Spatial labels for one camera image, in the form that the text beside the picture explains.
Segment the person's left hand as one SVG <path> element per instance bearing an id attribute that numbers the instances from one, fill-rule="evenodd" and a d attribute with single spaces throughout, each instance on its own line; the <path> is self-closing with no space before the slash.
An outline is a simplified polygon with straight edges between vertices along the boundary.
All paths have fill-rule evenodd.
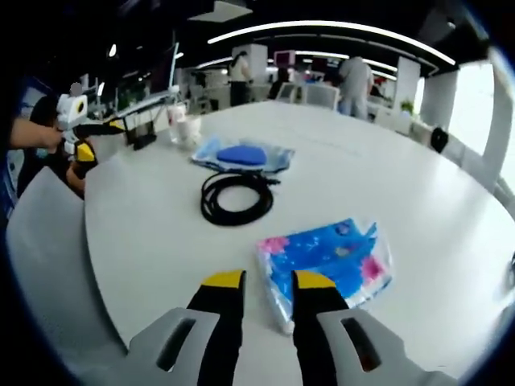
<path id="1" fill-rule="evenodd" d="M 42 128 L 41 147 L 48 150 L 49 153 L 55 153 L 62 142 L 62 133 L 54 128 L 44 126 Z"/>

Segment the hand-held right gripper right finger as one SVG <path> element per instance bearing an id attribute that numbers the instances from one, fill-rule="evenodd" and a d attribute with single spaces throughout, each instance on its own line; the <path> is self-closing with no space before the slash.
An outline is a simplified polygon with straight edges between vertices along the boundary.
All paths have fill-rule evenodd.
<path id="1" fill-rule="evenodd" d="M 293 332 L 304 385 L 457 385 L 406 356 L 403 340 L 361 309 L 350 309 L 322 274 L 292 273 Z"/>

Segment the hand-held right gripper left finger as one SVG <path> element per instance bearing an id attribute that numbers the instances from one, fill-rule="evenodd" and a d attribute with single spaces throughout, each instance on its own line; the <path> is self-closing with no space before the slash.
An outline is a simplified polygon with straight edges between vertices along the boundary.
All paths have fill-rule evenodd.
<path id="1" fill-rule="evenodd" d="M 135 335 L 129 385 L 231 385 L 242 345 L 246 271 L 204 279 L 185 308 Z"/>

